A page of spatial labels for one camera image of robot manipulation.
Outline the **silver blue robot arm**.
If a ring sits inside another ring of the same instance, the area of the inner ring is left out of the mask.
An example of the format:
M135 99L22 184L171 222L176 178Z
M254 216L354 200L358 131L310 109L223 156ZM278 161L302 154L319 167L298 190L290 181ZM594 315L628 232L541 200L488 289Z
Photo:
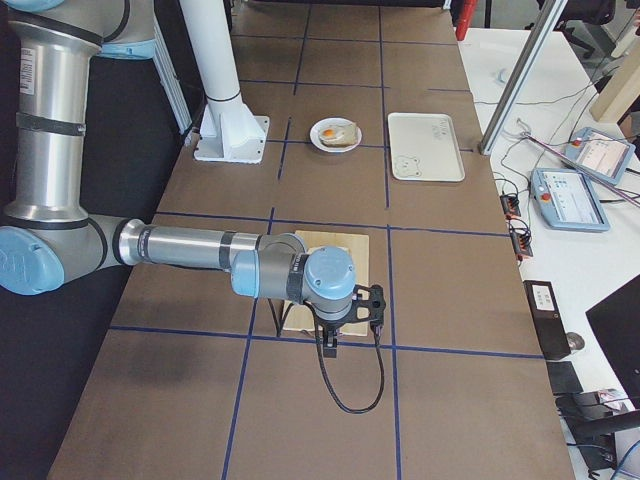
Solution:
M21 42L17 180L1 230L1 284L20 295L52 291L115 265L224 271L235 293L288 300L311 311L318 346L332 355L338 329L361 308L348 253L309 252L293 234L148 225L92 216L80 204L89 66L94 56L149 59L150 1L11 1Z

